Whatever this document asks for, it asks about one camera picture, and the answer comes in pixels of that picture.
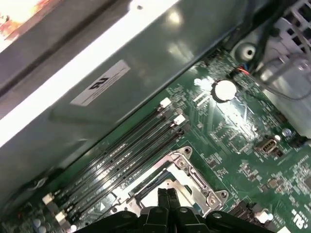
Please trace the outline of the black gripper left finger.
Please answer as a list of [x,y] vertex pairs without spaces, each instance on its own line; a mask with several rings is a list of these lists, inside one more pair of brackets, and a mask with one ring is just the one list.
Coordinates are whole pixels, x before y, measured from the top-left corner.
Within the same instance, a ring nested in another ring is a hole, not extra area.
[[141,210],[140,215],[121,211],[79,229],[79,233],[166,233],[170,205],[167,189],[157,191],[158,206]]

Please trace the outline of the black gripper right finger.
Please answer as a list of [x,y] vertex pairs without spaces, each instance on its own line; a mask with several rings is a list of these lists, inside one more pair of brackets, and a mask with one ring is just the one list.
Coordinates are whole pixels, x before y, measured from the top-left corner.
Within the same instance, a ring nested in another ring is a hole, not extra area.
[[168,189],[172,223],[178,233],[266,233],[267,230],[230,214],[213,211],[202,217],[180,205],[174,188]]

